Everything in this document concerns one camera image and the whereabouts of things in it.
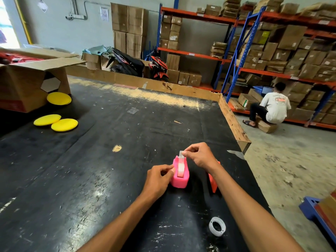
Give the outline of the person's right hand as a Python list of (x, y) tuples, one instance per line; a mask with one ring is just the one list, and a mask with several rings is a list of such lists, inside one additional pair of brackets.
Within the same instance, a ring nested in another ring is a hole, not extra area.
[(205, 142), (191, 144), (184, 151), (197, 152), (197, 159), (194, 163), (198, 167), (203, 168), (207, 173), (213, 174), (221, 168), (221, 165), (214, 157), (210, 147)]

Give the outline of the person's left hand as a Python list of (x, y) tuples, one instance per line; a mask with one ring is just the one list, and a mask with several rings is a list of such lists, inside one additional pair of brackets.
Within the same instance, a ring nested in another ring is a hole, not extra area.
[(149, 169), (141, 195), (151, 203), (157, 201), (165, 193), (170, 183), (170, 180), (161, 176), (161, 171), (172, 168), (174, 165), (155, 165)]

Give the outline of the pink tape dispenser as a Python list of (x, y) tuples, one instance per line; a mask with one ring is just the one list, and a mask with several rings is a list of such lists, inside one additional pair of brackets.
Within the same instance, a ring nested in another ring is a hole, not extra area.
[(176, 156), (174, 161), (173, 161), (173, 165), (174, 165), (174, 168), (175, 168), (175, 174), (172, 177), (172, 179), (170, 180), (170, 184), (175, 188), (186, 188), (187, 183), (189, 181), (189, 177), (190, 177), (190, 172), (189, 172), (189, 169), (188, 169), (187, 160), (185, 158), (185, 161), (184, 161), (184, 164), (185, 164), (184, 176), (183, 176), (183, 178), (179, 178), (177, 176), (178, 157), (179, 156)]

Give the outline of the clear tape roll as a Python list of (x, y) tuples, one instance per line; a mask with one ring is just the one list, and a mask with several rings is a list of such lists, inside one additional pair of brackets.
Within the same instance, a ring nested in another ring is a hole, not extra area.
[(177, 165), (177, 176), (179, 178), (183, 178), (184, 176), (184, 171), (185, 171), (185, 157), (182, 154), (182, 151), (179, 152), (179, 157), (178, 157), (178, 165)]

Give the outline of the person's right forearm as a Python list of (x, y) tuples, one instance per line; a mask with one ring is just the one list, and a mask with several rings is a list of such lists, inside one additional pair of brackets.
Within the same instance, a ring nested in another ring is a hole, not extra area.
[(207, 164), (250, 252), (305, 252), (290, 233), (216, 161)]

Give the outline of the person's left forearm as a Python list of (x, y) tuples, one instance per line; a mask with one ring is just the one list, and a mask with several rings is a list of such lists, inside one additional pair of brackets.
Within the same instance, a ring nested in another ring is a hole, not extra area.
[(155, 193), (142, 192), (123, 213), (76, 252), (119, 252), (144, 214), (157, 199), (158, 196)]

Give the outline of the cardboard box seat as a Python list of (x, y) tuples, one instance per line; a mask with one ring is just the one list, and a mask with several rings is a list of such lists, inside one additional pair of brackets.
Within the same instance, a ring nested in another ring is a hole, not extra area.
[(265, 122), (262, 118), (256, 116), (256, 127), (266, 134), (271, 134), (277, 130), (278, 125)]

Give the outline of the red and black motorcycle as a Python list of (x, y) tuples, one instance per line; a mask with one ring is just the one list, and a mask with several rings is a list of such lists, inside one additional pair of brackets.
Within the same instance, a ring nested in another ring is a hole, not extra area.
[(166, 63), (158, 56), (157, 51), (153, 50), (148, 55), (149, 57), (149, 78), (157, 81), (169, 82), (167, 74), (168, 67)]

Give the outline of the orange and blue shelving rack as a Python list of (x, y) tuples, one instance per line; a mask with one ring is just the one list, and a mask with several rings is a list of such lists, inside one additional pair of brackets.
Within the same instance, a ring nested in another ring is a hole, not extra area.
[[(217, 90), (216, 88), (217, 88), (218, 81), (221, 77), (224, 64), (230, 62), (230, 60), (226, 59), (226, 57), (228, 55), (229, 46), (231, 45), (231, 42), (232, 42), (234, 30), (239, 24), (239, 15), (236, 14), (236, 17), (206, 15), (203, 13), (190, 12), (190, 11), (178, 9), (178, 4), (179, 4), (179, 0), (174, 0), (174, 8), (169, 8), (169, 7), (164, 7), (163, 4), (160, 3), (159, 22), (158, 22), (158, 28), (157, 28), (156, 51), (166, 51), (166, 52), (174, 53), (174, 54), (182, 54), (182, 55), (194, 56), (197, 58), (217, 61), (218, 73), (217, 73), (216, 80), (214, 81), (214, 85), (213, 86), (210, 85), (208, 87), (199, 86), (199, 88), (209, 90), (212, 92), (222, 93), (224, 89), (223, 87), (220, 90)], [(221, 25), (227, 25), (228, 30), (227, 30), (227, 33), (224, 39), (224, 42), (227, 43), (226, 53), (224, 54), (222, 58), (217, 58), (215, 56), (210, 56), (210, 55), (204, 55), (204, 54), (193, 53), (193, 52), (188, 52), (188, 51), (173, 50), (169, 48), (159, 47), (159, 34), (161, 32), (161, 24), (162, 24), (164, 15), (171, 15), (172, 17), (175, 16), (175, 17), (180, 17), (180, 18), (185, 18), (185, 19), (199, 20), (199, 21), (204, 21), (204, 22), (211, 22), (211, 23), (218, 23)]]
[(334, 93), (336, 93), (336, 81), (326, 80), (325, 82), (323, 82), (320, 80), (313, 80), (313, 79), (303, 78), (299, 76), (291, 76), (291, 75), (283, 74), (283, 73), (243, 68), (243, 65), (246, 60), (247, 52), (250, 50), (253, 37), (255, 37), (255, 34), (257, 32), (257, 28), (260, 22), (272, 22), (278, 25), (306, 26), (307, 29), (304, 35), (310, 35), (311, 39), (314, 39), (314, 38), (331, 39), (331, 38), (336, 38), (336, 21), (333, 22), (333, 21), (327, 21), (327, 20), (321, 20), (321, 19), (318, 20), (315, 18), (309, 18), (309, 17), (300, 16), (300, 15), (289, 15), (289, 14), (277, 13), (277, 12), (267, 12), (266, 8), (267, 8), (266, 6), (262, 6), (259, 12), (257, 13), (252, 13), (252, 11), (250, 11), (248, 15), (246, 16), (245, 20), (240, 20), (239, 19), (240, 16), (237, 15), (237, 18), (233, 25), (232, 33), (229, 38), (229, 43), (228, 43), (229, 45), (232, 42), (237, 26), (239, 24), (243, 24), (243, 29), (239, 37), (237, 47), (233, 54), (227, 75), (225, 77), (223, 87), (221, 89), (222, 96), (227, 95), (226, 102), (228, 103), (231, 97), (232, 91), (236, 85), (238, 76), (241, 72), (249, 72), (249, 73), (254, 73), (254, 74), (279, 77), (279, 78), (284, 78), (288, 80), (300, 81), (300, 82), (306, 82), (306, 83), (312, 83), (312, 84), (327, 85), (330, 87), (330, 91), (323, 98), (323, 101), (318, 105), (316, 111), (314, 112), (310, 120), (303, 122), (299, 120), (287, 119), (286, 121), (292, 122), (292, 123), (304, 124), (305, 127), (316, 126), (316, 127), (336, 130), (336, 125), (313, 122), (313, 118), (317, 116), (317, 114), (325, 106), (327, 101), (332, 97)]

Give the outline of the yellow round foam pad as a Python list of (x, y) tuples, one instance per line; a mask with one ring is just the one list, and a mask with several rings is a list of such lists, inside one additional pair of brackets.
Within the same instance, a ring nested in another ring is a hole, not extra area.
[(42, 116), (40, 118), (37, 118), (33, 124), (35, 126), (49, 126), (52, 125), (58, 121), (60, 121), (61, 119), (61, 115), (58, 114), (49, 114), (49, 115), (45, 115)]
[(72, 98), (65, 93), (61, 92), (52, 92), (48, 94), (47, 101), (53, 105), (64, 106), (71, 103)]
[(78, 126), (78, 121), (72, 118), (60, 119), (51, 125), (51, 129), (56, 132), (71, 131)]

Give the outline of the blue pallet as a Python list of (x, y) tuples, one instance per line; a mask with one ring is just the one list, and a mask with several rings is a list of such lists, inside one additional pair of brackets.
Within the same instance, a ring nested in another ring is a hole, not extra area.
[(322, 199), (319, 198), (305, 196), (299, 208), (305, 218), (317, 225), (330, 246), (336, 252), (336, 234), (333, 232), (333, 229), (330, 228), (331, 225), (328, 224), (327, 220), (322, 217), (322, 213), (319, 213), (317, 210), (317, 205), (321, 200)]

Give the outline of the cardboard boxes on pallet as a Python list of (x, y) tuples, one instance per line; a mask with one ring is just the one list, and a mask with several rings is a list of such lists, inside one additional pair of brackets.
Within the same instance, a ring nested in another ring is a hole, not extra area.
[(317, 203), (314, 208), (336, 236), (336, 189)]

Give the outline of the red packets in box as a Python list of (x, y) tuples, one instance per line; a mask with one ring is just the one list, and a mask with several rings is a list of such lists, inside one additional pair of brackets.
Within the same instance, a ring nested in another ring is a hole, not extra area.
[(32, 61), (40, 61), (44, 59), (40, 58), (33, 58), (18, 54), (12, 53), (0, 53), (0, 64), (1, 65), (9, 65), (14, 63), (25, 63), (25, 62), (32, 62)]

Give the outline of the yellow pipe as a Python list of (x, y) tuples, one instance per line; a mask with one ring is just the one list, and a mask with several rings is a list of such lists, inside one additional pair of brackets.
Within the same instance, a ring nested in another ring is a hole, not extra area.
[(15, 2), (15, 6), (16, 6), (16, 9), (18, 11), (18, 14), (19, 14), (19, 18), (20, 18), (20, 21), (21, 21), (21, 24), (22, 24), (22, 27), (23, 27), (24, 34), (25, 34), (26, 39), (27, 39), (27, 43), (32, 44), (33, 42), (32, 42), (31, 36), (29, 34), (29, 31), (28, 31), (28, 28), (27, 28), (27, 23), (25, 21), (22, 9), (21, 9), (20, 4), (19, 4), (19, 1), (14, 0), (14, 2)]

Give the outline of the grey wall conduit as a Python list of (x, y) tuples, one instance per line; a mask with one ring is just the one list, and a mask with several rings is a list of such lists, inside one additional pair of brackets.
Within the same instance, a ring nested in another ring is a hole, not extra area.
[(72, 21), (74, 19), (79, 20), (87, 20), (87, 13), (86, 15), (80, 15), (77, 8), (76, 0), (70, 0), (72, 12), (69, 12), (68, 15), (65, 16), (66, 20)]

